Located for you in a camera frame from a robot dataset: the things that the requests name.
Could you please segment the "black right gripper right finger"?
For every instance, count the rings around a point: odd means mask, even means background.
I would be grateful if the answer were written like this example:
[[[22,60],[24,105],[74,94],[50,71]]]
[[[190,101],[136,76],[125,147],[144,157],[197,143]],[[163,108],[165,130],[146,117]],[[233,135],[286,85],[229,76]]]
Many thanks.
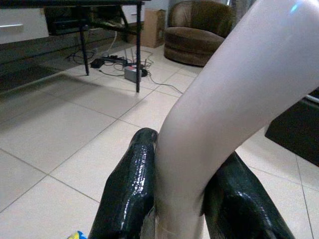
[[[212,239],[292,239],[269,194],[233,152],[208,182],[203,213]]]

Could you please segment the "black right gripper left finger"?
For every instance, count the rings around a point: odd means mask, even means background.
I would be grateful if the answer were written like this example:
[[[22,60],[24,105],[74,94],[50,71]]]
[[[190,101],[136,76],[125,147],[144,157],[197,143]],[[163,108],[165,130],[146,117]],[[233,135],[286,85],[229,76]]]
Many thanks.
[[[155,147],[158,133],[138,130],[108,177],[90,239],[155,237]]]

